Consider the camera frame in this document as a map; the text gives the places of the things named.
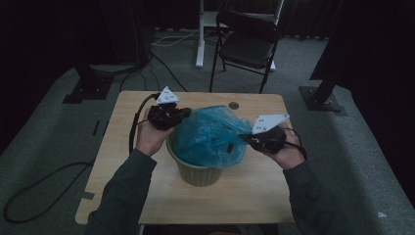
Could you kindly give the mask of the blue plastic trash bag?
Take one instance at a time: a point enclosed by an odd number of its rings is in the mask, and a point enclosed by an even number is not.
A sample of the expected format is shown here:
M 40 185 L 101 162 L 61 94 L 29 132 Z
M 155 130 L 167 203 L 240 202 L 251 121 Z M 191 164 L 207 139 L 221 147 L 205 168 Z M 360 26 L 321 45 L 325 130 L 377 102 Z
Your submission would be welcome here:
M 239 135 L 251 131 L 251 123 L 226 106 L 200 108 L 175 128 L 172 150 L 187 164 L 226 168 L 243 159 L 247 143 Z

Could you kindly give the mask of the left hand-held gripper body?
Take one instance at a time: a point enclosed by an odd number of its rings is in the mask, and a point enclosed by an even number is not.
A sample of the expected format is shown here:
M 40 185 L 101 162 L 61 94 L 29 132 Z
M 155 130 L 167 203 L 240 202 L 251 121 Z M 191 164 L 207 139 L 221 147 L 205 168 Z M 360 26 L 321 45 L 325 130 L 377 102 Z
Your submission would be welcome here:
M 158 130 L 168 130 L 180 123 L 177 103 L 180 99 L 166 86 L 148 113 L 148 121 Z

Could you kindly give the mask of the dark curtain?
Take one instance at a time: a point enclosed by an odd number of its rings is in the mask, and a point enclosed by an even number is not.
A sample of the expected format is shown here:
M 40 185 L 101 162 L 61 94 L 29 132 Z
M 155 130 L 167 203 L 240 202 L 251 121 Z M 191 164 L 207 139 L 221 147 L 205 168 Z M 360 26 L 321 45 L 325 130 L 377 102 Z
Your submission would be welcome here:
M 346 0 L 284 0 L 279 27 L 283 37 L 329 38 Z

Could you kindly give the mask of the green plastic trash bin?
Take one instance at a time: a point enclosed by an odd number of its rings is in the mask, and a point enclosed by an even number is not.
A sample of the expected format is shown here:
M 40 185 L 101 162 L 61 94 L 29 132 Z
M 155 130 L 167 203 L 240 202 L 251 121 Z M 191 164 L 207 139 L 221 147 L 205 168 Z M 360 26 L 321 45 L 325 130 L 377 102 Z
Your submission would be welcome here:
M 222 169 L 185 163 L 174 152 L 176 143 L 177 140 L 173 134 L 169 135 L 165 141 L 166 148 L 176 162 L 181 178 L 186 183 L 195 187 L 207 187 L 219 180 Z

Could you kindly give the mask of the black stand base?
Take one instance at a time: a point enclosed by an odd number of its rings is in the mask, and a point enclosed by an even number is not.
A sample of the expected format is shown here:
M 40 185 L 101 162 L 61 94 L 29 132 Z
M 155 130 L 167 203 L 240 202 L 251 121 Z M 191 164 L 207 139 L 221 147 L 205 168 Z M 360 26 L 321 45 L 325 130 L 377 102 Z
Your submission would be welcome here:
M 336 84 L 323 80 L 318 86 L 300 86 L 300 94 L 309 111 L 331 112 L 338 117 L 346 117 L 345 108 L 333 95 Z
M 112 86 L 114 76 L 103 71 L 95 71 L 89 65 L 77 66 L 75 68 L 79 80 L 64 104 L 80 104 L 84 100 L 105 100 Z

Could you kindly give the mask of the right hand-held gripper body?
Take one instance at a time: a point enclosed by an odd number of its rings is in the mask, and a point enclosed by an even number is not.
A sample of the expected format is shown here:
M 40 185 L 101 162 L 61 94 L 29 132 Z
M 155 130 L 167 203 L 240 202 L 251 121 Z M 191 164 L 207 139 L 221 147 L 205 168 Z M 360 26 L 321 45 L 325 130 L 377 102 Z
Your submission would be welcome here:
M 258 142 L 250 145 L 260 152 L 278 153 L 286 142 L 286 134 L 280 124 L 289 117 L 288 114 L 259 115 L 252 129 L 252 135 L 257 138 Z

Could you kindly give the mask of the person's left hand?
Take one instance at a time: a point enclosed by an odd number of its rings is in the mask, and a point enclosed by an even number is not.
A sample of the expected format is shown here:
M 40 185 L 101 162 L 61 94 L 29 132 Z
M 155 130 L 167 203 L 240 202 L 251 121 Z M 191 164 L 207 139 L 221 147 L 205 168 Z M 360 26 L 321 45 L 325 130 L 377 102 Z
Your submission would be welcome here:
M 151 157 L 162 146 L 164 140 L 173 132 L 174 128 L 158 130 L 152 124 L 143 120 L 137 127 L 137 138 L 135 148 L 143 154 Z

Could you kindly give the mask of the black folding chair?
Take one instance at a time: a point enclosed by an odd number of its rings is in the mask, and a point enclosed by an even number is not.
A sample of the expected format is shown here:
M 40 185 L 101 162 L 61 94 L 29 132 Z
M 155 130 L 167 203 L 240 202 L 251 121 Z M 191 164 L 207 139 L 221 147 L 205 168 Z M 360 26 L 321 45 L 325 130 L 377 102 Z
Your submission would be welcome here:
M 259 93 L 268 80 L 271 64 L 280 38 L 279 27 L 273 21 L 233 11 L 221 11 L 215 17 L 218 39 L 215 44 L 210 74 L 212 91 L 216 63 L 254 72 L 263 76 Z

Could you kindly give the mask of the person's right hand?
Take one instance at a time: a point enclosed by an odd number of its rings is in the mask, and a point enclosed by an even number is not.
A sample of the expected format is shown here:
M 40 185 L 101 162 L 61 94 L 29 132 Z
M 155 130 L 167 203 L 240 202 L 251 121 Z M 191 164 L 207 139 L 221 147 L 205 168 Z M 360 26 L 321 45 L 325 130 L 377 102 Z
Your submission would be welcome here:
M 291 169 L 305 161 L 303 154 L 299 150 L 299 146 L 301 146 L 300 138 L 286 123 L 280 124 L 280 127 L 287 135 L 286 141 L 288 144 L 277 154 L 270 155 L 270 158 L 281 168 Z

